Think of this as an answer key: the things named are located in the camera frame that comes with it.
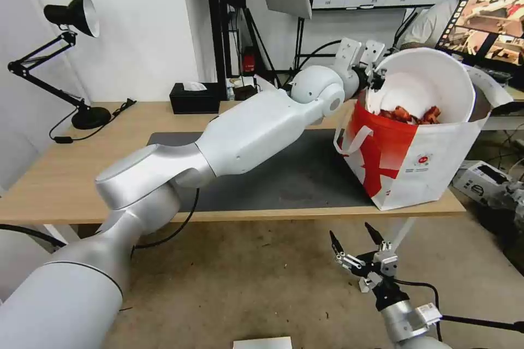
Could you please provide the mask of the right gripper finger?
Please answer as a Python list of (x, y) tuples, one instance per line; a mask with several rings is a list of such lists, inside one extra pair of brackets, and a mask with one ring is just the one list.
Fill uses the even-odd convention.
[(348, 255), (343, 250), (343, 247), (341, 246), (339, 240), (335, 236), (332, 230), (329, 231), (330, 240), (331, 240), (331, 247), (335, 254), (335, 260), (338, 264), (340, 264), (344, 269), (356, 272), (359, 270), (362, 270), (362, 261), (358, 260), (356, 257), (352, 255)]
[(375, 251), (372, 251), (371, 254), (376, 254), (378, 252), (395, 253), (393, 243), (386, 240), (371, 224), (365, 222), (365, 228), (370, 235), (372, 242), (376, 245)]

